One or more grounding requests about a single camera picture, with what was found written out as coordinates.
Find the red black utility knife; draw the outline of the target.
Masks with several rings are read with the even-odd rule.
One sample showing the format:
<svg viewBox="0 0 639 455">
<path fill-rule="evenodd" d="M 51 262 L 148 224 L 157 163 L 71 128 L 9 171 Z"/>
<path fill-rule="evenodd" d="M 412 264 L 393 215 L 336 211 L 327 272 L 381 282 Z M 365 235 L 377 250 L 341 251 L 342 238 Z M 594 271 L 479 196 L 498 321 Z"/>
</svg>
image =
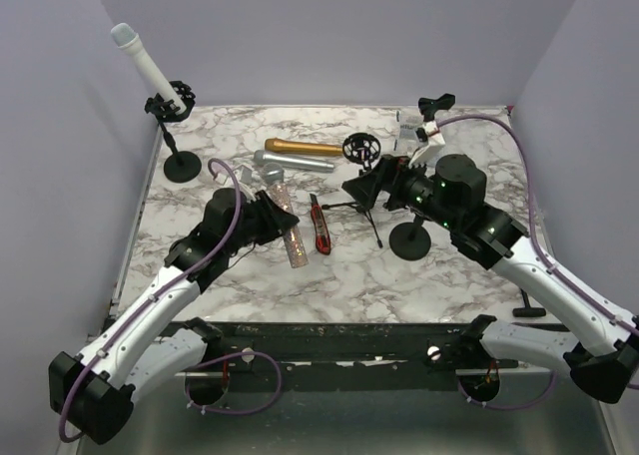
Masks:
<svg viewBox="0 0 639 455">
<path fill-rule="evenodd" d="M 323 255 L 329 255 L 331 253 L 330 235 L 319 200 L 315 194 L 310 194 L 310 199 L 310 214 L 315 229 L 316 250 Z"/>
</svg>

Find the glitter microphone silver head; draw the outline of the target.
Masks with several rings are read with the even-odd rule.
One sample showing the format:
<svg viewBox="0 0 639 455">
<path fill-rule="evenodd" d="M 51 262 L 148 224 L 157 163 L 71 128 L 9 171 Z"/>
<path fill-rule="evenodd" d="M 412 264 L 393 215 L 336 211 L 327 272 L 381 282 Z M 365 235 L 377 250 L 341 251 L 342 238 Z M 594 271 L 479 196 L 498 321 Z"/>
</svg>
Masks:
<svg viewBox="0 0 639 455">
<path fill-rule="evenodd" d="M 300 268 L 309 263 L 300 230 L 299 219 L 295 215 L 292 200 L 285 184 L 285 170 L 277 163 L 266 163 L 262 178 L 270 198 L 278 206 L 279 221 L 283 224 L 283 240 L 292 268 Z"/>
</svg>

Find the grey microphone silver head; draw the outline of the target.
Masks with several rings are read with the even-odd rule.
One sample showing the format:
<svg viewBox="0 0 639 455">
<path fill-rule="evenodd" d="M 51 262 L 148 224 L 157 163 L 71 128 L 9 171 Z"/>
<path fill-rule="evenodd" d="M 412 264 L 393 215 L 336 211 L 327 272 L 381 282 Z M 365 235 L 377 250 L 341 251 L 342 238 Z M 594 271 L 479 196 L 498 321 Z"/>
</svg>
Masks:
<svg viewBox="0 0 639 455">
<path fill-rule="evenodd" d="M 274 163 L 288 169 L 313 171 L 320 173 L 332 173 L 335 169 L 335 165 L 330 162 L 301 156 L 278 154 L 266 150 L 255 151 L 253 160 L 258 166 L 261 167 L 265 166 L 266 164 Z"/>
</svg>

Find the gold microphone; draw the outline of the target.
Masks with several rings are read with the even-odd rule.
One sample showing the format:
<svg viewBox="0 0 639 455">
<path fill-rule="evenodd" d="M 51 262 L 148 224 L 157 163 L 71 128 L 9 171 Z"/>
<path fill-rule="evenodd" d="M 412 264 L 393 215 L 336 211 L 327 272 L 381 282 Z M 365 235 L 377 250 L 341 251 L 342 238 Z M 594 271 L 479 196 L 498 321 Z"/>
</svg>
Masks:
<svg viewBox="0 0 639 455">
<path fill-rule="evenodd" d="M 342 157 L 343 150 L 341 145 L 329 145 L 319 143 L 304 143 L 295 141 L 286 141 L 278 138 L 269 138 L 264 142 L 264 149 L 266 151 L 280 153 L 280 154 L 293 154 L 293 155 L 307 155 L 307 156 L 319 156 L 319 157 Z"/>
</svg>

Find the black round-base clip stand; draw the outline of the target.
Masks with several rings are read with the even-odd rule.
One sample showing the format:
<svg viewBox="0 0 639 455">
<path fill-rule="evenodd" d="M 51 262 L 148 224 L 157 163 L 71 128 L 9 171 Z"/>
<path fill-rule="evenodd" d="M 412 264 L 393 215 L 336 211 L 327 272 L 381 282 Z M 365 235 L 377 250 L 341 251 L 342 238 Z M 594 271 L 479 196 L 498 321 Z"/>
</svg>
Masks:
<svg viewBox="0 0 639 455">
<path fill-rule="evenodd" d="M 453 94 L 445 93 L 436 99 L 420 98 L 417 103 L 418 110 L 425 123 L 434 121 L 438 111 L 450 110 L 456 102 Z"/>
</svg>

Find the white microphone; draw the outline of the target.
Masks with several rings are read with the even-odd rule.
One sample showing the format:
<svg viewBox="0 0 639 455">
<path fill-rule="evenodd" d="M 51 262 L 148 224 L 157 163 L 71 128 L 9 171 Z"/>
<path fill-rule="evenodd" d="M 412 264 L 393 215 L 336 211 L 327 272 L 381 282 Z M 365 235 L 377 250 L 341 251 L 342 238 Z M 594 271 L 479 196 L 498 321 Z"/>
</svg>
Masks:
<svg viewBox="0 0 639 455">
<path fill-rule="evenodd" d="M 185 103 L 148 54 L 139 34 L 127 23 L 119 23 L 111 29 L 111 37 L 117 47 L 132 59 L 140 75 L 161 95 L 163 100 L 172 101 L 177 114 L 183 114 L 187 109 Z"/>
</svg>

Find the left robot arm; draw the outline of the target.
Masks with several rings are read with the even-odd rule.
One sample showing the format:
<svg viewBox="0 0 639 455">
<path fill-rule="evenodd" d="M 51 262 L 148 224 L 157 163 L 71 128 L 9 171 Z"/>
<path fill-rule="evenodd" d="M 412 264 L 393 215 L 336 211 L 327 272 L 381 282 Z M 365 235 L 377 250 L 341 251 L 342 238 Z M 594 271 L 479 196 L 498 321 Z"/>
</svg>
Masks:
<svg viewBox="0 0 639 455">
<path fill-rule="evenodd" d="M 238 190 L 214 192 L 200 223 L 171 245 L 149 287 L 101 335 L 77 354 L 60 352 L 50 363 L 51 408 L 59 437 L 68 424 L 97 444 L 125 426 L 135 405 L 175 374 L 214 368 L 222 355 L 216 332 L 190 322 L 165 341 L 158 338 L 174 317 L 222 275 L 242 247 L 264 245 L 299 222 L 264 191 L 249 201 Z"/>
</svg>

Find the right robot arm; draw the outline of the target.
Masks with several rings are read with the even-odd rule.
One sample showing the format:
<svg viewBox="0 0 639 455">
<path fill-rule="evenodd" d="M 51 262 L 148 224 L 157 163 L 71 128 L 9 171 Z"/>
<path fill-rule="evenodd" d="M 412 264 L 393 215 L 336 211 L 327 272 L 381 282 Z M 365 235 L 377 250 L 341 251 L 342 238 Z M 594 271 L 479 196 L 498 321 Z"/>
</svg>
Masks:
<svg viewBox="0 0 639 455">
<path fill-rule="evenodd" d="M 565 326 L 551 332 L 478 316 L 459 342 L 459 354 L 479 367 L 490 359 L 528 362 L 568 375 L 590 397 L 618 402 L 638 370 L 638 318 L 610 302 L 542 250 L 530 231 L 485 202 L 487 176 L 472 159 L 453 154 L 427 176 L 406 157 L 384 155 L 370 171 L 342 189 L 368 210 L 386 192 L 385 208 L 413 213 L 390 233 L 392 252 L 414 261 L 427 255 L 424 222 L 446 229 L 468 259 L 509 280 Z"/>
</svg>

